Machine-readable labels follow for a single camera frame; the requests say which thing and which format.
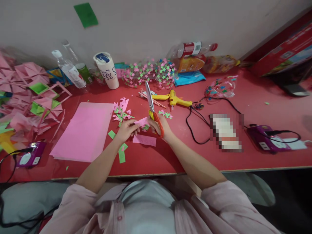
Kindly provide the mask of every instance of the person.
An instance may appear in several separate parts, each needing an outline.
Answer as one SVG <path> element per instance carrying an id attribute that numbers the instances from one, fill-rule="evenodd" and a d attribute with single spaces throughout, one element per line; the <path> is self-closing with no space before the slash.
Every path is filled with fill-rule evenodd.
<path id="1" fill-rule="evenodd" d="M 42 229 L 52 233 L 213 233 L 280 234 L 250 203 L 246 194 L 204 157 L 187 147 L 159 116 L 166 141 L 201 198 L 188 196 L 155 180 L 137 180 L 113 187 L 97 200 L 118 149 L 139 132 L 136 120 L 124 121 L 113 141 L 68 187 L 59 208 Z M 152 131 L 158 123 L 148 119 Z"/>

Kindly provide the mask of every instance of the hand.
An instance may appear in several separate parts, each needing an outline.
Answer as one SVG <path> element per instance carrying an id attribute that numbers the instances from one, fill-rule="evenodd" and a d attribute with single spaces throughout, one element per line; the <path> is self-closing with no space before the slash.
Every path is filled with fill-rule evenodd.
<path id="1" fill-rule="evenodd" d="M 114 139 L 124 143 L 130 136 L 137 135 L 140 132 L 140 125 L 133 124 L 135 121 L 135 119 L 123 121 Z"/>
<path id="2" fill-rule="evenodd" d="M 163 140 L 168 143 L 168 141 L 173 139 L 175 137 L 175 135 L 171 131 L 166 118 L 160 114 L 158 115 L 158 117 L 159 117 L 159 120 L 160 120 L 162 127 L 163 127 Z M 155 133 L 155 131 L 156 131 L 160 135 L 160 127 L 159 127 L 158 123 L 155 122 L 154 120 L 152 120 L 150 118 L 150 116 L 148 117 L 148 123 L 151 126 L 152 132 Z"/>

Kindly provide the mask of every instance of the electrical cord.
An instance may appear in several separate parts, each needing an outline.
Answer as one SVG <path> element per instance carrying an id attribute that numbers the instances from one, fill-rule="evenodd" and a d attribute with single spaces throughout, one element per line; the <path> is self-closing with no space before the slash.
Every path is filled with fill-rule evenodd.
<path id="1" fill-rule="evenodd" d="M 226 98 L 223 98 L 223 97 L 222 97 L 222 98 L 203 97 L 201 100 L 196 101 L 196 102 L 193 102 L 193 104 L 194 104 L 194 103 L 198 103 L 198 102 L 204 100 L 205 98 L 211 98 L 211 99 L 216 99 L 216 100 L 226 100 L 226 101 L 231 105 L 231 107 L 233 107 L 233 109 L 234 109 L 237 113 L 241 114 L 241 112 L 240 112 L 238 109 L 236 109 L 236 107 L 232 104 L 232 102 L 231 102 L 229 99 L 226 99 Z M 194 140 L 197 144 L 203 145 L 203 144 L 207 143 L 207 142 L 210 140 L 210 138 L 208 138 L 208 140 L 206 140 L 206 141 L 203 142 L 203 143 L 200 143 L 200 142 L 198 142 L 198 141 L 195 139 L 194 134 L 193 134 L 193 131 L 192 131 L 192 128 L 190 127 L 190 125 L 189 125 L 189 123 L 188 123 L 188 118 L 189 118 L 190 115 L 192 114 L 192 110 L 194 110 L 194 111 L 196 111 L 198 114 L 200 114 L 197 110 L 194 109 L 193 106 L 190 106 L 190 113 L 189 113 L 189 115 L 186 117 L 186 124 L 187 124 L 188 128 L 189 128 L 190 131 L 191 131 L 193 140 Z M 200 116 L 204 119 L 205 123 L 206 123 L 208 126 L 210 126 L 210 124 L 206 121 L 206 119 L 205 119 L 201 114 L 200 114 Z M 264 137 L 266 137 L 266 138 L 269 138 L 269 139 L 272 140 L 272 141 L 276 141 L 276 142 L 280 142 L 280 143 L 285 143 L 284 141 L 278 141 L 278 140 L 272 139 L 270 136 L 264 135 L 264 134 L 262 134 L 262 133 L 260 133 L 260 132 L 258 132 L 258 131 L 255 131 L 255 132 L 258 133 L 258 134 L 260 134 L 260 135 L 262 135 L 262 136 L 264 136 Z M 274 135 L 277 135 L 277 134 L 281 134 L 281 133 L 294 133 L 294 134 L 297 135 L 298 138 L 297 138 L 296 140 L 290 141 L 290 142 L 287 142 L 287 143 L 293 143 L 293 142 L 296 142 L 296 141 L 301 140 L 301 136 L 300 136 L 297 132 L 293 132 L 293 131 L 289 131 L 289 130 L 267 131 L 267 133 L 268 133 L 268 135 L 271 135 L 271 136 L 274 136 Z"/>
<path id="2" fill-rule="evenodd" d="M 21 152 L 24 152 L 24 153 L 30 153 L 33 151 L 33 148 L 26 148 L 26 149 L 21 149 L 21 150 L 16 150 L 16 151 L 13 151 L 9 154 L 7 154 L 1 161 L 0 161 L 0 169 L 1 169 L 1 165 L 2 165 L 2 162 L 4 161 L 4 159 L 6 159 L 8 156 L 12 155 L 13 156 L 13 159 L 14 159 L 14 169 L 13 169 L 13 172 L 10 176 L 10 178 L 5 182 L 5 183 L 8 183 L 10 181 L 10 179 L 12 178 L 14 172 L 15 172 L 15 169 L 16 169 L 16 164 L 17 164 L 17 160 L 16 160 L 16 154 L 18 153 L 21 153 Z M 11 228 L 11 227 L 14 227 L 14 226 L 20 226 L 24 229 L 27 229 L 28 231 L 25 233 L 25 234 L 28 234 L 30 233 L 30 231 L 35 228 L 40 222 L 42 222 L 43 220 L 47 219 L 47 216 L 49 216 L 53 211 L 55 211 L 59 206 L 56 206 L 54 207 L 53 209 L 51 209 L 47 214 L 44 215 L 44 213 L 42 212 L 38 218 L 33 218 L 33 219 L 29 219 L 29 220 L 25 220 L 25 221 L 22 221 L 22 222 L 13 222 L 13 223 L 4 223 L 3 222 L 3 209 L 4 209 L 4 201 L 1 197 L 1 194 L 2 192 L 0 193 L 0 226 L 3 227 L 3 228 Z M 32 225 L 31 227 L 28 227 L 26 226 L 25 224 L 29 223 L 29 222 L 35 222 L 36 223 L 34 225 Z"/>

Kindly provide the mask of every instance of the pink paper sheet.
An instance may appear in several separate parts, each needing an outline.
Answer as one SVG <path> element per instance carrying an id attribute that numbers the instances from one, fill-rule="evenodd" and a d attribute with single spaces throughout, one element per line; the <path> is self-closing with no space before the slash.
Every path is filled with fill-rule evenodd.
<path id="1" fill-rule="evenodd" d="M 92 162 L 103 151 L 114 104 L 81 102 L 50 155 Z"/>
<path id="2" fill-rule="evenodd" d="M 143 135 L 134 135 L 133 143 L 141 143 L 143 145 L 156 146 L 156 137 L 143 136 Z"/>

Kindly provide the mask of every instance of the purple device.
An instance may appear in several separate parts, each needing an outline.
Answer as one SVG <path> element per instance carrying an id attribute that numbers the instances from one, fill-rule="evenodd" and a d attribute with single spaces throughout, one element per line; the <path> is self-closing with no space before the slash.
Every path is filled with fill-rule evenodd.
<path id="1" fill-rule="evenodd" d="M 16 167 L 32 167 L 37 165 L 45 147 L 46 143 L 41 141 L 29 144 L 28 148 L 33 148 L 33 151 L 22 155 Z"/>
<path id="2" fill-rule="evenodd" d="M 266 132 L 273 131 L 270 126 L 267 125 L 257 125 L 252 126 L 247 129 L 247 133 L 253 139 L 253 141 L 263 150 L 268 151 L 272 154 L 276 154 L 277 152 L 289 151 L 291 148 L 287 145 L 287 143 L 277 142 L 283 141 L 279 136 L 269 136 Z"/>

